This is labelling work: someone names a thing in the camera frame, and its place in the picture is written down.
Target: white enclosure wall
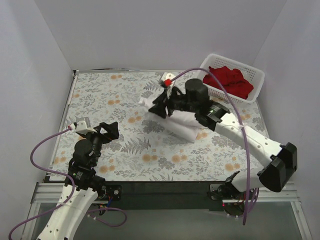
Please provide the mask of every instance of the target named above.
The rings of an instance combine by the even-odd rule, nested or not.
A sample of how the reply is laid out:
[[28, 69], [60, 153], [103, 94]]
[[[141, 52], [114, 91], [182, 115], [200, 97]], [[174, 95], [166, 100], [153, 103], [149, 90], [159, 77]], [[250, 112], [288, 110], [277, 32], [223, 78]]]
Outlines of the white enclosure wall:
[[271, 138], [298, 147], [294, 180], [313, 239], [320, 236], [320, 1], [288, 0], [254, 66], [265, 74], [259, 103]]
[[[34, 0], [0, 1], [0, 239], [25, 220], [35, 184], [44, 172], [29, 156], [56, 133], [72, 82], [72, 71]], [[49, 165], [54, 141], [35, 154]], [[22, 227], [14, 235], [20, 239]]]
[[286, 0], [35, 0], [71, 69], [252, 64]]

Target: white basket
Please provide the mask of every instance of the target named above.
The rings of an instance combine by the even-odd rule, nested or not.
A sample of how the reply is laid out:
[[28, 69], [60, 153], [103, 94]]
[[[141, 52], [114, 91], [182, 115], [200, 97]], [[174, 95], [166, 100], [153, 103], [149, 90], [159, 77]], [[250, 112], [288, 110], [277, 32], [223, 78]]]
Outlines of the white basket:
[[[217, 54], [210, 54], [203, 61], [200, 68], [209, 70], [209, 67], [214, 69], [222, 68], [223, 66], [227, 66], [229, 69], [239, 69], [244, 79], [249, 81], [253, 85], [253, 90], [249, 93], [247, 99], [243, 99], [241, 97], [234, 96], [229, 94], [230, 98], [235, 104], [251, 104], [258, 97], [261, 87], [265, 81], [265, 73], [257, 68], [252, 66], [243, 64], [241, 62], [226, 58], [224, 56], [219, 56]], [[204, 77], [207, 75], [204, 71], [197, 71], [194, 75], [196, 79], [204, 80]], [[222, 90], [219, 90], [215, 87], [207, 85], [209, 90], [209, 95], [218, 97], [220, 99], [228, 100], [225, 93]]]

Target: floral patterned mat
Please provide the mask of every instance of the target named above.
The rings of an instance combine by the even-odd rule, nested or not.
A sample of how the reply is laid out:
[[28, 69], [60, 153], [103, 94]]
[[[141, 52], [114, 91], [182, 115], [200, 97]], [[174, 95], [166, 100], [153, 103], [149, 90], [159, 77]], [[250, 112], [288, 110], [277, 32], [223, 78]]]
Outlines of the floral patterned mat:
[[[156, 98], [163, 89], [158, 82], [163, 72], [81, 73], [65, 121], [89, 117], [91, 126], [118, 121], [120, 137], [102, 147], [95, 168], [107, 181], [224, 181], [237, 170], [246, 169], [244, 149], [228, 138], [203, 129], [195, 143], [186, 142], [155, 121], [144, 118], [140, 97]], [[192, 73], [178, 80], [184, 82]], [[215, 98], [232, 109], [229, 103]], [[241, 117], [253, 129], [266, 135], [256, 103], [239, 107]], [[61, 136], [52, 168], [68, 172], [74, 145], [81, 139], [74, 132]], [[252, 168], [260, 163], [251, 156]], [[51, 181], [63, 181], [51, 175]]]

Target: red cloth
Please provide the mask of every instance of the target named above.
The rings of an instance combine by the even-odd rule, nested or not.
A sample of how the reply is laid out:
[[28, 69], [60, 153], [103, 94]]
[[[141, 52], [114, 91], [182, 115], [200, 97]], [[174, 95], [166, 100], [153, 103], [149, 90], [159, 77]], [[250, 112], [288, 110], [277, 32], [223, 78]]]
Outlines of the red cloth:
[[[216, 76], [226, 92], [234, 96], [247, 99], [249, 93], [254, 89], [254, 86], [244, 79], [239, 69], [230, 70], [223, 66], [216, 69], [209, 67], [209, 71]], [[205, 75], [203, 83], [221, 90], [217, 82], [209, 74]]]

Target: folded white towel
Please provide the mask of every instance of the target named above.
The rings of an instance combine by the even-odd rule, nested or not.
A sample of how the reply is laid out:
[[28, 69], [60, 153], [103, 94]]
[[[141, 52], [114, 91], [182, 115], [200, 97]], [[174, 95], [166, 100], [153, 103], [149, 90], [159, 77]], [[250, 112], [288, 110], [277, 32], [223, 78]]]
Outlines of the folded white towel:
[[190, 142], [194, 142], [200, 129], [205, 128], [198, 123], [195, 118], [195, 114], [192, 112], [175, 110], [172, 116], [167, 117], [166, 119], [154, 113], [148, 112], [148, 110], [154, 105], [152, 102], [153, 99], [146, 99], [144, 97], [142, 97], [139, 101], [139, 103], [144, 106], [147, 119], [158, 122], [165, 129]]

